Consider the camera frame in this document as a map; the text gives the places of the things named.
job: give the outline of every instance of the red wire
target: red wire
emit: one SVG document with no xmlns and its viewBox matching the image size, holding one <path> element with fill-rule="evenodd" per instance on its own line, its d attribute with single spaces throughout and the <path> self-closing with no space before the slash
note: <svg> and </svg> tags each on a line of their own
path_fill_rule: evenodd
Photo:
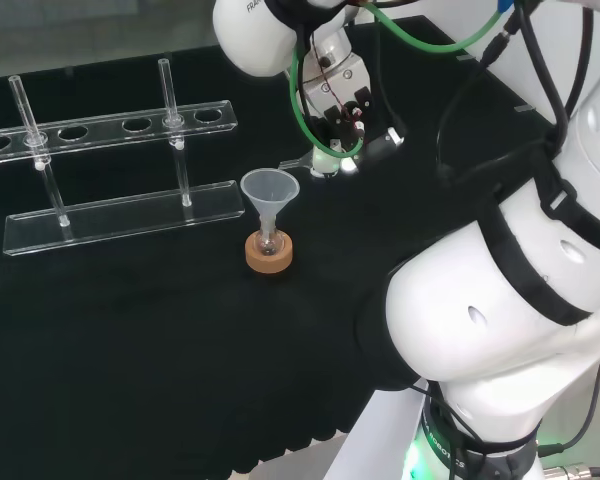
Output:
<svg viewBox="0 0 600 480">
<path fill-rule="evenodd" d="M 342 102 L 336 95 L 336 92 L 334 92 L 333 88 L 331 88 L 331 85 L 329 84 L 329 79 L 327 78 L 327 75 L 324 73 L 324 68 L 322 68 L 322 64 L 320 63 L 320 58 L 318 58 L 318 51 L 316 50 L 315 33 L 313 35 L 311 35 L 311 46 L 313 47 L 313 53 L 316 56 L 316 63 L 318 64 L 318 67 L 320 68 L 320 73 L 322 74 L 322 78 L 324 79 L 324 82 L 327 84 L 327 87 L 329 87 L 329 91 L 331 92 L 331 95 L 333 95 L 333 98 L 335 98 L 336 102 L 338 102 L 338 105 L 340 105 L 340 113 L 344 112 L 345 117 L 347 118 L 347 120 L 349 120 L 351 118 L 349 115 L 349 110 L 347 110 L 345 108 L 345 106 L 342 104 Z"/>
</svg>

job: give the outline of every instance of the black table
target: black table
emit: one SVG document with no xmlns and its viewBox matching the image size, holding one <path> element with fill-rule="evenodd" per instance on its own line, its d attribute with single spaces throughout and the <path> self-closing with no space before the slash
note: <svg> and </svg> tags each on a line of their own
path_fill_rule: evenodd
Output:
<svg viewBox="0 0 600 480">
<path fill-rule="evenodd" d="M 401 25 L 448 41 L 426 19 Z M 373 75 L 372 27 L 354 27 L 351 41 Z M 301 193 L 278 223 L 295 260 L 275 278 L 244 262 L 258 225 L 250 206 L 237 220 L 5 257 L 4 216 L 49 205 L 30 162 L 0 165 L 0 479 L 226 479 L 351 429 L 373 391 L 353 361 L 359 299 L 398 261 L 471 221 L 495 183 L 510 192 L 529 175 L 516 164 L 441 187 L 435 122 L 475 64 L 416 52 L 386 32 L 383 44 L 387 91 L 411 134 L 365 175 L 324 183 L 294 172 Z M 157 108 L 158 58 L 23 81 L 39 122 Z M 228 98 L 240 122 L 235 134 L 189 141 L 195 184 L 308 150 L 284 77 L 247 78 L 217 47 L 173 53 L 172 68 L 179 103 Z M 521 104 L 484 77 L 449 125 L 445 161 L 462 170 L 536 138 L 546 124 L 516 113 Z M 12 105 L 0 79 L 0 128 L 19 124 Z M 168 149 L 135 145 L 53 165 L 75 204 L 175 188 Z"/>
</svg>

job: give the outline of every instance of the clear acrylic rack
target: clear acrylic rack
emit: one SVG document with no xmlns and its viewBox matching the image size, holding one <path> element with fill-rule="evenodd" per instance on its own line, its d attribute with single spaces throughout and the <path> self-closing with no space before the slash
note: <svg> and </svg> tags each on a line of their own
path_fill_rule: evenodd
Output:
<svg viewBox="0 0 600 480">
<path fill-rule="evenodd" d="M 165 108 L 37 124 L 19 76 L 9 78 L 23 127 L 0 130 L 0 163 L 33 159 L 52 208 L 10 215 L 3 252 L 35 253 L 206 222 L 244 213 L 235 181 L 191 187 L 185 137 L 227 132 L 238 121 L 231 102 L 179 107 L 167 59 L 158 62 Z M 177 190 L 65 206 L 52 156 L 129 143 L 165 140 L 171 146 Z"/>
</svg>

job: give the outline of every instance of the green hose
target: green hose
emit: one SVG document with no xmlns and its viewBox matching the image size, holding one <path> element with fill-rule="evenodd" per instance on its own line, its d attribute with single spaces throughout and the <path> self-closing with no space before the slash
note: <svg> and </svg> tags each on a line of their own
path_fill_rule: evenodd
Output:
<svg viewBox="0 0 600 480">
<path fill-rule="evenodd" d="M 499 11 L 493 14 L 493 16 L 489 19 L 484 26 L 478 30 L 476 33 L 471 35 L 469 38 L 462 40 L 458 43 L 452 43 L 451 45 L 431 45 L 429 43 L 425 43 L 417 38 L 412 37 L 407 32 L 402 30 L 398 25 L 395 24 L 393 20 L 387 17 L 382 10 L 371 3 L 362 3 L 360 5 L 362 8 L 366 8 L 369 10 L 380 23 L 382 23 L 385 27 L 387 27 L 394 35 L 400 38 L 402 41 L 408 43 L 412 47 L 418 48 L 428 53 L 453 53 L 458 50 L 464 50 L 470 45 L 473 45 L 482 37 L 484 37 L 489 30 L 496 24 L 500 16 L 502 15 Z"/>
<path fill-rule="evenodd" d="M 296 88 L 298 83 L 298 54 L 296 50 L 293 50 L 293 59 L 291 60 L 291 72 L 289 73 L 289 96 L 291 97 L 291 106 L 293 107 L 293 113 L 296 116 L 296 120 L 298 121 L 298 125 L 302 129 L 302 133 L 309 139 L 311 143 L 313 143 L 319 150 L 322 150 L 327 155 L 331 155 L 335 158 L 349 158 L 360 151 L 363 145 L 363 141 L 361 138 L 358 139 L 358 143 L 355 147 L 349 152 L 336 152 L 335 150 L 331 150 L 328 147 L 322 145 L 320 140 L 318 140 L 309 127 L 304 123 L 304 117 L 302 116 L 302 111 L 298 106 L 298 100 L 296 98 Z"/>
</svg>

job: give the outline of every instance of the clear plastic funnel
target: clear plastic funnel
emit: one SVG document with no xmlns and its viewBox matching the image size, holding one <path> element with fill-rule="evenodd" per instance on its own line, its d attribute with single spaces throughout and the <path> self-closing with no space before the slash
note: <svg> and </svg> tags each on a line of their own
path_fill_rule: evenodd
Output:
<svg viewBox="0 0 600 480">
<path fill-rule="evenodd" d="M 276 229 L 276 215 L 296 198 L 300 184 L 287 172 L 260 168 L 242 177 L 242 191 L 260 213 L 260 231 L 255 237 L 256 250 L 275 255 L 284 248 L 284 237 Z"/>
</svg>

